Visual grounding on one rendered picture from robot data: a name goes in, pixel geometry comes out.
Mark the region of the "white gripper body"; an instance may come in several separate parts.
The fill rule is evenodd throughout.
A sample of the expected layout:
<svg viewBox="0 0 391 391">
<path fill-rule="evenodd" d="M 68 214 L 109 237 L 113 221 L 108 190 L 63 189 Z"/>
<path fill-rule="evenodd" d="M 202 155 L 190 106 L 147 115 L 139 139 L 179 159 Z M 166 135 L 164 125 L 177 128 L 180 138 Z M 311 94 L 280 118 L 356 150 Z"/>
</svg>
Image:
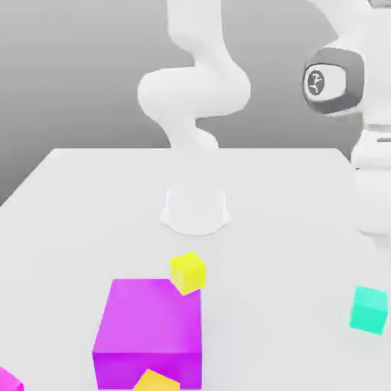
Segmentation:
<svg viewBox="0 0 391 391">
<path fill-rule="evenodd" d="M 391 170 L 356 169 L 354 207 L 361 233 L 391 239 Z"/>
</svg>

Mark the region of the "small turquoise cube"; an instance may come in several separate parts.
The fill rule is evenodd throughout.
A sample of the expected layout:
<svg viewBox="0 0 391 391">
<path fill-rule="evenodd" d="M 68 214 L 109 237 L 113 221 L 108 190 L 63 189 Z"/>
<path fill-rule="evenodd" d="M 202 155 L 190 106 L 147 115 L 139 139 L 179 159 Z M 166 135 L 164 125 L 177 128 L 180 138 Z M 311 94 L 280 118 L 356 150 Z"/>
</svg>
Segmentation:
<svg viewBox="0 0 391 391">
<path fill-rule="evenodd" d="M 387 316 L 387 292 L 365 286 L 356 286 L 349 321 L 352 328 L 382 335 Z"/>
</svg>

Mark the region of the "small yellow cube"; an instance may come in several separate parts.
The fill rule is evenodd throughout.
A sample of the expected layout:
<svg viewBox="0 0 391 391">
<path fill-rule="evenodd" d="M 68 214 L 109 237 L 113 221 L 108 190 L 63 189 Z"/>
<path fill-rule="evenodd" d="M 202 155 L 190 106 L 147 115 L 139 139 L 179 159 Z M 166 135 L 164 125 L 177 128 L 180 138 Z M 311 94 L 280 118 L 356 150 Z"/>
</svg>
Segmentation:
<svg viewBox="0 0 391 391">
<path fill-rule="evenodd" d="M 186 296 L 206 285 L 206 264 L 195 252 L 174 257 L 170 260 L 170 280 Z"/>
</svg>

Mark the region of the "small orange cube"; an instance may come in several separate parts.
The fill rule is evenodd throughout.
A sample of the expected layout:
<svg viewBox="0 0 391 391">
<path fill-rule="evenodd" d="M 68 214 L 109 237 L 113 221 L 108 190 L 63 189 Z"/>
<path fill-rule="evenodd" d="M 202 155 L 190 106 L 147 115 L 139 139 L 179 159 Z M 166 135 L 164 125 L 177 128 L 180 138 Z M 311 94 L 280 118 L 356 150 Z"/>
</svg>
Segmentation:
<svg viewBox="0 0 391 391">
<path fill-rule="evenodd" d="M 180 384 L 160 373 L 147 369 L 132 391 L 181 391 Z"/>
</svg>

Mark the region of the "small pink cube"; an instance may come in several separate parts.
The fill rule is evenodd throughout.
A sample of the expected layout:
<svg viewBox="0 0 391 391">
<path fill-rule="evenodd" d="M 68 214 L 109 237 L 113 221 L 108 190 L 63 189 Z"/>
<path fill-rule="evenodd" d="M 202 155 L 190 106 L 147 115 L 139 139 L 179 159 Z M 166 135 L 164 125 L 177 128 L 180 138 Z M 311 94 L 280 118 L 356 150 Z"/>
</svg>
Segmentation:
<svg viewBox="0 0 391 391">
<path fill-rule="evenodd" d="M 24 384 L 5 368 L 0 367 L 0 391 L 24 391 Z"/>
</svg>

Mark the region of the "large magenta box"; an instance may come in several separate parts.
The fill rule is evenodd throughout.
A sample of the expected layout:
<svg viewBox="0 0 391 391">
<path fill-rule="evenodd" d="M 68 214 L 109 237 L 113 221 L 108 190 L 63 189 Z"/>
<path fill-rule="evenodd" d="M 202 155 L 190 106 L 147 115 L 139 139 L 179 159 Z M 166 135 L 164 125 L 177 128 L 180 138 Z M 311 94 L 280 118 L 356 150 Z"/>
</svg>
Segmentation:
<svg viewBox="0 0 391 391">
<path fill-rule="evenodd" d="M 202 297 L 169 279 L 115 279 L 92 349 L 99 389 L 132 389 L 146 370 L 202 388 Z"/>
</svg>

